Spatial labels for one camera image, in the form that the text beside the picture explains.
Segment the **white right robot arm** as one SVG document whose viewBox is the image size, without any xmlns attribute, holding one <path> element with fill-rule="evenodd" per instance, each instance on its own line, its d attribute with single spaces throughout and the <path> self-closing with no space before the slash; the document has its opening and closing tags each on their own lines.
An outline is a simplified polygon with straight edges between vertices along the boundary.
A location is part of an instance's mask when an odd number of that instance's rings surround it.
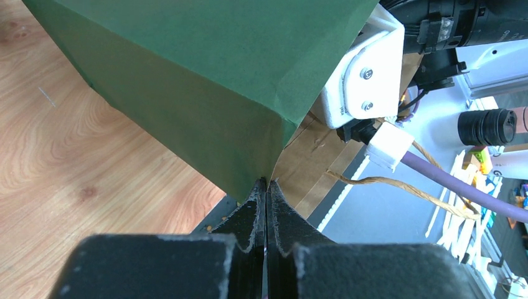
<svg viewBox="0 0 528 299">
<path fill-rule="evenodd" d="M 380 1 L 403 24 L 404 54 L 421 54 L 410 84 L 425 92 L 452 87 L 467 70 L 456 48 L 527 38 L 527 1 Z"/>
</svg>

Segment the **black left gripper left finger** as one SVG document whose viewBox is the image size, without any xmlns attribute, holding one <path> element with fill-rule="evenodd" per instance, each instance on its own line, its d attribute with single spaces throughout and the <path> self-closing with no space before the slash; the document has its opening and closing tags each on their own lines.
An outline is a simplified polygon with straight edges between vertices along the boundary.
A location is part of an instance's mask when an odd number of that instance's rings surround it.
<svg viewBox="0 0 528 299">
<path fill-rule="evenodd" d="M 210 232 L 96 234 L 78 243 L 51 298 L 260 298 L 266 181 Z"/>
</svg>

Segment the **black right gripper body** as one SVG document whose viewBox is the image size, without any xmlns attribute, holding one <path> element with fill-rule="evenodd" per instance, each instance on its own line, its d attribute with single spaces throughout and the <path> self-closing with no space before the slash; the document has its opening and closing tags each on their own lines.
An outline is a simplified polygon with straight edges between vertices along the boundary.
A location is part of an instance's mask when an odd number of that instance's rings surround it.
<svg viewBox="0 0 528 299">
<path fill-rule="evenodd" d="M 471 24 L 470 1 L 380 1 L 405 29 L 403 53 L 429 54 L 452 49 L 464 39 Z"/>
</svg>

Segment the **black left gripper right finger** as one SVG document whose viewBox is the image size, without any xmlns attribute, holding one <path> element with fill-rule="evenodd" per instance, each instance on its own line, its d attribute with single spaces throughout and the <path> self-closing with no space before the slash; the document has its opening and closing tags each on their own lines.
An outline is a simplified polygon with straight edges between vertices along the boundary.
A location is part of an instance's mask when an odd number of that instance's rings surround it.
<svg viewBox="0 0 528 299">
<path fill-rule="evenodd" d="M 472 277 L 433 244 L 339 244 L 266 194 L 270 298 L 475 298 Z"/>
</svg>

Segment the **green paper bag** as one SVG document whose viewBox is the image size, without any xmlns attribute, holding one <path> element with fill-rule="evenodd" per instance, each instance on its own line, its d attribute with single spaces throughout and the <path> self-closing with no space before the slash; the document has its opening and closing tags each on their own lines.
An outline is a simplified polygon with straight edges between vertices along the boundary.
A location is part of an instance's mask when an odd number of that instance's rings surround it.
<svg viewBox="0 0 528 299">
<path fill-rule="evenodd" d="M 26 1 L 87 85 L 229 196 L 270 179 L 375 1 Z"/>
</svg>

